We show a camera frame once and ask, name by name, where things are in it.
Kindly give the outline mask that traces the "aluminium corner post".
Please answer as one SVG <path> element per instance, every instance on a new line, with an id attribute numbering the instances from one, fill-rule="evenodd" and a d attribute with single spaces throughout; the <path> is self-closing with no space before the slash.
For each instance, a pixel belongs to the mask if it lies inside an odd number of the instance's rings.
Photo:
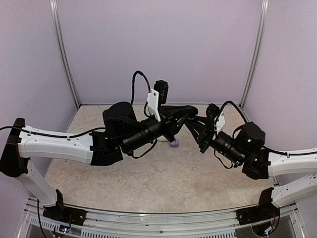
<path id="1" fill-rule="evenodd" d="M 264 38 L 264 32 L 265 32 L 265 26 L 267 21 L 267 15 L 268 15 L 268 8 L 269 8 L 269 0 L 262 0 L 261 1 L 261 10 L 260 10 L 260 17 L 259 17 L 259 23 L 256 33 L 256 40 L 255 45 L 253 49 L 253 54 L 251 58 L 250 67 L 247 74 L 247 80 L 246 84 L 243 90 L 242 98 L 240 100 L 240 108 L 241 110 L 244 110 L 247 104 L 247 100 L 249 97 L 249 94 L 251 92 L 252 83 L 254 81 L 257 64 L 259 61 L 263 38 Z"/>
<path id="2" fill-rule="evenodd" d="M 50 8 L 51 8 L 51 14 L 52 14 L 52 20 L 53 20 L 53 27 L 54 32 L 56 36 L 56 42 L 57 47 L 59 50 L 59 55 L 62 63 L 62 67 L 66 76 L 66 82 L 69 87 L 71 98 L 73 100 L 73 103 L 75 105 L 76 110 L 78 110 L 81 107 L 81 103 L 79 100 L 79 96 L 77 93 L 77 89 L 75 86 L 75 82 L 72 77 L 69 60 L 67 57 L 66 47 L 63 39 L 63 33 L 62 33 L 62 27 L 61 27 L 61 21 L 59 17 L 59 9 L 58 9 L 58 1 L 57 0 L 50 0 Z"/>

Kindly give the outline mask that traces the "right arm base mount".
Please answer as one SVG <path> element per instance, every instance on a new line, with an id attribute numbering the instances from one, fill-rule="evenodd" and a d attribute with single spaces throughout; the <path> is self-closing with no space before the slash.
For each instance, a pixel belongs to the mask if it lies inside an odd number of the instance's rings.
<path id="1" fill-rule="evenodd" d="M 273 187 L 263 190 L 257 205 L 236 211 L 239 225 L 256 223 L 272 219 L 274 216 L 280 216 L 280 209 L 275 207 L 272 203 L 272 191 Z"/>

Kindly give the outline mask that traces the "aluminium front rail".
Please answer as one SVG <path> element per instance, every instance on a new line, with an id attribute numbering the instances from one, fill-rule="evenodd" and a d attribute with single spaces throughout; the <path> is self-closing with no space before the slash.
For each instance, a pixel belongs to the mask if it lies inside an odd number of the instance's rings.
<path id="1" fill-rule="evenodd" d="M 71 225 L 67 234 L 59 232 L 61 222 L 37 212 L 42 211 L 35 198 L 25 205 L 15 238 L 254 238 L 254 225 L 240 225 L 237 209 L 190 213 L 132 213 L 85 207 L 82 226 Z"/>

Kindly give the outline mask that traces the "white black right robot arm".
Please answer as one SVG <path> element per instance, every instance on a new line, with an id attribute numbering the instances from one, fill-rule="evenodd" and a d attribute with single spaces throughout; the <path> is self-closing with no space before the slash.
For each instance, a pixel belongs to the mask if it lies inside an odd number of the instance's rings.
<path id="1" fill-rule="evenodd" d="M 317 150 L 278 152 L 264 147 L 265 132 L 253 122 L 238 128 L 232 138 L 221 129 L 223 119 L 195 117 L 185 123 L 195 138 L 201 153 L 214 149 L 229 159 L 235 167 L 251 179 L 268 179 L 287 174 L 305 173 L 291 183 L 268 188 L 261 192 L 259 205 L 253 209 L 258 220 L 264 220 L 276 208 L 309 196 L 317 190 Z"/>

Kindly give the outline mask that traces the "purple earbud charging case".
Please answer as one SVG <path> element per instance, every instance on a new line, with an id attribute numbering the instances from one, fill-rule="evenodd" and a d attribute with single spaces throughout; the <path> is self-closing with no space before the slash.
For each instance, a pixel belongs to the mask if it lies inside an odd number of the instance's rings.
<path id="1" fill-rule="evenodd" d="M 177 148 L 177 147 L 179 147 L 180 142 L 179 142 L 179 140 L 176 138 L 174 141 L 170 142 L 169 145 L 170 145 L 170 147 L 172 147 L 172 148 Z"/>

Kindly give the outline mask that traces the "white earbud charging case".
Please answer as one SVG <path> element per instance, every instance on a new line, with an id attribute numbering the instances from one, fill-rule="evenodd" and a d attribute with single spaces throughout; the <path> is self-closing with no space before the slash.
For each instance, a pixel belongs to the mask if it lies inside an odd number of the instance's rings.
<path id="1" fill-rule="evenodd" d="M 169 142 L 167 139 L 159 139 L 159 138 L 158 138 L 158 141 L 159 142 Z"/>

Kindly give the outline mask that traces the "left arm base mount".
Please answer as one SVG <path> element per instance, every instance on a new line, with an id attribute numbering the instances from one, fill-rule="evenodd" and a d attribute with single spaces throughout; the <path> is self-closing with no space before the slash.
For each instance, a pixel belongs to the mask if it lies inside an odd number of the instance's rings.
<path id="1" fill-rule="evenodd" d="M 64 205 L 62 193 L 56 189 L 56 202 L 53 206 L 43 206 L 43 216 L 52 220 L 83 226 L 87 211 Z"/>

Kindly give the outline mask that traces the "aluminium corner post left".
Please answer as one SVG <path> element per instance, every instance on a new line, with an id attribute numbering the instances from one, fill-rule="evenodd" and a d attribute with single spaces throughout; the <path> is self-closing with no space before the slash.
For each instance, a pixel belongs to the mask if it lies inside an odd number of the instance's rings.
<path id="1" fill-rule="evenodd" d="M 62 27 L 61 27 L 61 21 L 59 17 L 59 9 L 58 9 L 58 1 L 57 0 L 50 0 L 50 8 L 51 8 L 51 14 L 52 14 L 52 20 L 53 20 L 53 27 L 54 32 L 56 36 L 56 42 L 57 47 L 59 50 L 59 55 L 62 63 L 62 67 L 66 76 L 66 82 L 69 87 L 71 98 L 73 100 L 73 103 L 75 105 L 76 110 L 78 110 L 81 107 L 81 103 L 79 100 L 79 96 L 77 93 L 77 89 L 75 86 L 75 82 L 72 77 L 69 60 L 67 57 L 66 47 L 63 39 L 63 33 L 62 33 Z"/>

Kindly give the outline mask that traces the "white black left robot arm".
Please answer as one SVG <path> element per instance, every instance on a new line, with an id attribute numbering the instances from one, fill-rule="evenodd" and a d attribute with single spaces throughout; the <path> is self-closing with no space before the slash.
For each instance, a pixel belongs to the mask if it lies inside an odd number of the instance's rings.
<path id="1" fill-rule="evenodd" d="M 163 136 L 173 141 L 187 119 L 198 109 L 193 106 L 161 106 L 158 116 L 137 121 L 133 106 L 119 102 L 103 112 L 104 127 L 80 134 L 39 130 L 16 119 L 0 159 L 0 170 L 8 177 L 20 179 L 42 205 L 58 220 L 69 216 L 62 194 L 52 188 L 31 164 L 31 158 L 72 160 L 92 166 L 109 166 L 133 156 L 145 144 L 155 144 Z"/>

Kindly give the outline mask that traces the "aluminium corner post right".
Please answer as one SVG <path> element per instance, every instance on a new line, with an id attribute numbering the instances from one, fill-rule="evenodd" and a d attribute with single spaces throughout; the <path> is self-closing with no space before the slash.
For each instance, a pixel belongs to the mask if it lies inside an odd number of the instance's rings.
<path id="1" fill-rule="evenodd" d="M 259 61 L 263 38 L 264 38 L 264 32 L 265 32 L 265 26 L 267 21 L 267 15 L 268 15 L 268 8 L 269 8 L 269 0 L 262 0 L 261 1 L 261 10 L 260 10 L 260 17 L 259 17 L 259 23 L 256 33 L 256 40 L 255 45 L 253 49 L 253 54 L 251 58 L 250 67 L 247 74 L 247 80 L 246 84 L 243 90 L 242 98 L 240 100 L 240 108 L 241 110 L 244 110 L 247 104 L 247 100 L 249 97 L 249 94 L 251 92 L 252 83 L 254 81 L 257 64 Z"/>

